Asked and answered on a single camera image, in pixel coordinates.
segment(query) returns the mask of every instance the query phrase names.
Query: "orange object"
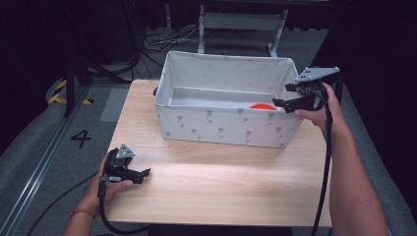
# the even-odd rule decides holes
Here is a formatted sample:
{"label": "orange object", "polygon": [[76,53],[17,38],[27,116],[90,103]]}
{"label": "orange object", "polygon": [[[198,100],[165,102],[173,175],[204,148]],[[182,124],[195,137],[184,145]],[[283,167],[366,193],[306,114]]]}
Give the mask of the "orange object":
{"label": "orange object", "polygon": [[251,105],[251,108],[263,109],[263,110],[276,110],[276,107],[274,105],[271,105],[271,104],[265,103],[265,102],[255,103],[255,104]]}

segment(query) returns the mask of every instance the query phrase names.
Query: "hand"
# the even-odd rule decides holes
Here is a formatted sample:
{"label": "hand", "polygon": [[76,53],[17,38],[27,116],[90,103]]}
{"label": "hand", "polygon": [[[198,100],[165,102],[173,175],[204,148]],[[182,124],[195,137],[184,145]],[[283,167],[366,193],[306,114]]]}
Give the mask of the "hand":
{"label": "hand", "polygon": [[[333,89],[328,84],[323,83],[326,90],[328,91],[328,108],[331,111],[331,116],[333,117],[333,130],[337,130],[338,127],[345,127],[346,121],[344,119],[343,112],[340,107],[340,103],[337,97],[334,94]],[[319,126],[322,131],[326,131],[326,109],[323,106],[320,110],[317,111],[308,111],[308,110],[295,110],[294,115],[302,117],[304,119],[311,120],[314,125]]]}
{"label": "hand", "polygon": [[[99,177],[101,176],[101,172],[102,172],[105,160],[106,160],[106,156],[101,160],[100,166],[98,168],[98,172],[92,178],[91,183],[89,184],[89,189],[87,190],[87,193],[85,194],[85,196],[80,200],[77,208],[90,209],[99,213],[99,199],[97,197],[98,182],[99,182]],[[113,198],[113,196],[116,193],[133,186],[133,182],[131,180],[120,181],[117,183],[111,183],[110,181],[106,181],[105,184],[106,184],[106,194],[104,197],[105,204],[108,204],[108,202]]]}

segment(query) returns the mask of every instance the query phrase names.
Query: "white storage bin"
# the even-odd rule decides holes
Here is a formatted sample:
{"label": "white storage bin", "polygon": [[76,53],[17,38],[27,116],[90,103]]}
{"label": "white storage bin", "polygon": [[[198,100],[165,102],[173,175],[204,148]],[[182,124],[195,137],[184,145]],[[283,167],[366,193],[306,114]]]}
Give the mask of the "white storage bin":
{"label": "white storage bin", "polygon": [[171,51],[155,104],[165,139],[284,148],[302,119],[273,105],[273,96],[298,98],[285,85],[298,76],[289,58],[242,57]]}

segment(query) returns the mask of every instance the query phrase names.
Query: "wooden tabletop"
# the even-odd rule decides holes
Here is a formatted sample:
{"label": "wooden tabletop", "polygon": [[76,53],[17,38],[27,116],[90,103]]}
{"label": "wooden tabletop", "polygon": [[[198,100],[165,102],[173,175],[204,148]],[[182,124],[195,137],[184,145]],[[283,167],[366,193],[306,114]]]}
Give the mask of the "wooden tabletop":
{"label": "wooden tabletop", "polygon": [[[109,150],[136,156],[130,169],[151,168],[142,185],[118,193],[109,220],[215,225],[312,226],[325,165],[321,131],[304,121],[286,148],[165,140],[152,91],[134,81]],[[321,226],[331,226],[328,195]]]}

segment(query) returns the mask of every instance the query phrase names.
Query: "black cord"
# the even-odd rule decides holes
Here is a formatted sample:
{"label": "black cord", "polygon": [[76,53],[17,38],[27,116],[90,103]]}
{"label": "black cord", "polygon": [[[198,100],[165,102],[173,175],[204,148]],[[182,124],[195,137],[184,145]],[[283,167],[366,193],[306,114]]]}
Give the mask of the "black cord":
{"label": "black cord", "polygon": [[141,77],[141,79],[143,80],[143,79],[144,79],[144,77],[141,75],[141,73],[139,73],[138,68],[136,68],[136,66],[135,66],[135,70],[136,70],[136,72],[138,73],[138,75]]}
{"label": "black cord", "polygon": [[[138,65],[138,62],[139,60],[135,59],[134,61],[132,61],[132,64],[128,64],[125,68],[114,70],[114,71],[109,71],[109,72],[114,75],[125,73],[133,69],[136,65]],[[98,71],[89,71],[89,73],[92,74],[93,76],[106,76],[103,73],[99,73]]]}
{"label": "black cord", "polygon": [[95,69],[96,71],[98,71],[100,74],[108,77],[110,80],[119,83],[119,84],[129,84],[131,83],[131,81],[125,81],[122,78],[112,74],[111,72],[109,72],[107,69],[105,69],[104,67],[96,64],[94,61],[90,60],[87,57],[83,57],[83,56],[78,56],[79,59],[81,59],[82,62],[88,64],[90,67],[92,67],[93,69]]}
{"label": "black cord", "polygon": [[83,37],[83,34],[80,32],[80,29],[77,27],[76,21],[74,20],[73,15],[71,14],[70,10],[68,9],[68,6],[65,3],[65,0],[62,0],[61,2],[63,4],[63,6],[64,6],[65,12],[67,13],[68,17],[71,20],[71,23],[73,24],[73,27],[76,29],[76,31],[77,31],[77,33],[78,33],[81,41],[84,44],[84,47],[86,48],[87,52],[89,53],[89,56],[91,57],[92,60],[97,61],[95,59],[94,55],[92,55],[92,52],[89,50],[89,46],[87,45],[87,42],[86,42],[86,40]]}
{"label": "black cord", "polygon": [[147,53],[147,52],[144,52],[144,51],[143,51],[143,53],[144,53],[144,55],[145,55],[146,57],[148,57],[148,59],[149,59],[150,61],[152,61],[152,62],[156,63],[156,65],[158,65],[158,66],[160,66],[160,67],[163,67],[163,66],[162,66],[159,62],[157,62],[157,61],[153,60],[151,57],[149,57],[149,55],[148,55],[148,53]]}
{"label": "black cord", "polygon": [[317,93],[317,95],[323,101],[323,103],[325,104],[325,108],[326,108],[327,145],[326,145],[326,160],[325,160],[325,170],[323,173],[322,191],[320,194],[319,206],[317,208],[316,218],[315,218],[314,226],[313,226],[312,233],[311,233],[312,236],[316,235],[317,230],[319,228],[319,222],[320,222],[320,217],[322,215],[323,204],[325,203],[326,190],[328,188],[328,172],[330,168],[330,157],[331,157],[331,124],[333,123],[333,118],[331,116],[330,109],[328,108],[328,101],[325,100],[320,94]]}
{"label": "black cord", "polygon": [[125,17],[125,22],[126,22],[126,26],[128,28],[128,33],[129,33],[129,36],[130,36],[130,39],[131,39],[133,50],[135,51],[135,53],[138,53],[138,47],[137,47],[136,41],[134,40],[134,37],[133,37],[132,26],[131,26],[131,23],[129,21],[125,1],[120,1],[120,4],[122,5],[123,16]]}
{"label": "black cord", "polygon": [[140,229],[136,229],[136,230],[131,230],[131,231],[124,231],[124,230],[120,230],[117,229],[115,227],[113,227],[110,222],[108,222],[107,217],[105,216],[105,211],[104,211],[104,197],[105,197],[105,189],[106,189],[106,185],[105,182],[108,180],[107,177],[105,177],[105,169],[106,169],[106,164],[107,164],[107,160],[108,157],[112,154],[115,154],[115,152],[117,152],[118,149],[113,149],[111,150],[107,156],[105,157],[105,161],[104,161],[104,166],[103,169],[101,171],[101,177],[99,178],[99,182],[98,182],[98,192],[97,192],[97,196],[99,199],[99,207],[100,207],[100,216],[101,216],[101,220],[103,221],[104,225],[113,233],[117,233],[120,235],[131,235],[131,234],[136,234],[136,233],[140,233],[146,230],[149,230],[149,226],[147,227],[142,227]]}
{"label": "black cord", "polygon": [[103,221],[104,225],[111,230],[113,233],[117,233],[120,235],[131,235],[131,234],[136,234],[136,233],[140,233],[140,232],[144,232],[146,230],[149,230],[149,226],[140,228],[140,229],[136,229],[136,230],[131,230],[131,231],[124,231],[124,230],[120,230],[117,229],[115,227],[113,227],[110,222],[108,222],[107,217],[105,216],[105,212],[104,212],[104,196],[101,196],[100,198],[100,215],[101,215],[101,220]]}
{"label": "black cord", "polygon": [[[145,39],[144,43],[143,43],[143,47],[142,47],[142,52],[150,59],[149,54],[156,54],[156,53],[160,53],[160,52],[167,52],[170,51],[173,47],[177,46],[177,45],[183,45],[186,43],[189,43],[190,41],[192,41],[192,38],[194,38],[194,36],[197,34],[197,29],[195,28],[191,31],[188,32],[184,32],[184,34],[180,34],[180,31],[178,31],[176,33],[175,36],[170,37],[172,35],[172,33],[165,37],[164,39],[161,39],[161,37],[158,34],[151,34],[147,37],[154,37],[154,36],[158,36],[157,40],[154,39]],[[147,46],[153,46],[153,45],[159,45],[159,47],[157,49],[154,48],[148,48]]]}
{"label": "black cord", "polygon": [[[178,31],[178,33],[183,33],[183,35],[181,35],[181,37],[182,37],[184,35],[190,34],[190,32],[192,32],[193,30],[191,30],[191,31],[189,31],[189,30],[187,30],[187,31]],[[149,43],[155,43],[155,42],[165,41],[165,40],[168,40],[169,36],[171,36],[172,33],[173,32],[170,31],[170,32],[160,32],[160,33],[148,34],[145,37],[144,41],[149,41]],[[161,36],[163,34],[168,34],[168,36],[166,36],[165,39],[161,39]]]}
{"label": "black cord", "polygon": [[149,68],[148,68],[148,64],[144,61],[144,59],[141,58],[141,61],[144,62],[145,67],[147,68],[147,72],[148,72],[148,80],[150,80],[150,77],[152,75],[152,73],[150,72]]}
{"label": "black cord", "polygon": [[43,216],[56,204],[58,203],[58,201],[60,201],[62,198],[64,198],[67,194],[69,194],[71,191],[75,190],[76,188],[80,187],[82,184],[86,183],[89,179],[91,179],[92,177],[94,177],[97,174],[97,172],[91,174],[89,177],[87,177],[85,180],[83,180],[82,182],[78,183],[77,185],[75,185],[74,187],[72,187],[71,189],[67,190],[64,194],[62,194],[61,196],[58,197],[58,199],[56,199],[52,204],[50,204],[44,211],[43,213],[37,218],[37,220],[34,222],[34,224],[31,226],[29,233],[27,234],[28,236],[31,235],[31,233],[33,232],[34,228],[37,226],[37,224],[40,222],[40,220],[43,218]]}

